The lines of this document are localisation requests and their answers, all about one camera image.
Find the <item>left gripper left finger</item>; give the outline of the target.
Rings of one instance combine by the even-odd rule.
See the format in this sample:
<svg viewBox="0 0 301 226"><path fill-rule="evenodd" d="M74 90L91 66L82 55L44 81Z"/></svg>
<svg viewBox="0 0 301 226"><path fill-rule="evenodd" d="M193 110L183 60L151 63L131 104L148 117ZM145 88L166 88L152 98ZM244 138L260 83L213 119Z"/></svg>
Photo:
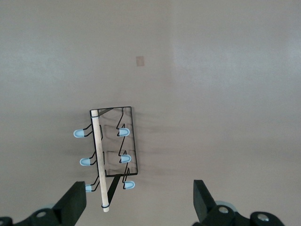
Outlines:
<svg viewBox="0 0 301 226"><path fill-rule="evenodd" d="M14 223L10 217L1 217L2 226L74 226L87 205L85 182L75 182L52 207L35 211L26 219Z"/></svg>

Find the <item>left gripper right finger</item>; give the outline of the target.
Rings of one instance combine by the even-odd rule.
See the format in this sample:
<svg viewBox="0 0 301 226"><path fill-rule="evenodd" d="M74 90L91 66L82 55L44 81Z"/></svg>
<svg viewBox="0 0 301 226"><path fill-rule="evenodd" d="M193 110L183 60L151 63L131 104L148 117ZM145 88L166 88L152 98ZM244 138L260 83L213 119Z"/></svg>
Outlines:
<svg viewBox="0 0 301 226"><path fill-rule="evenodd" d="M249 218L228 202L215 201L203 180L193 181L193 205L198 217L195 226L283 226L275 215L256 211Z"/></svg>

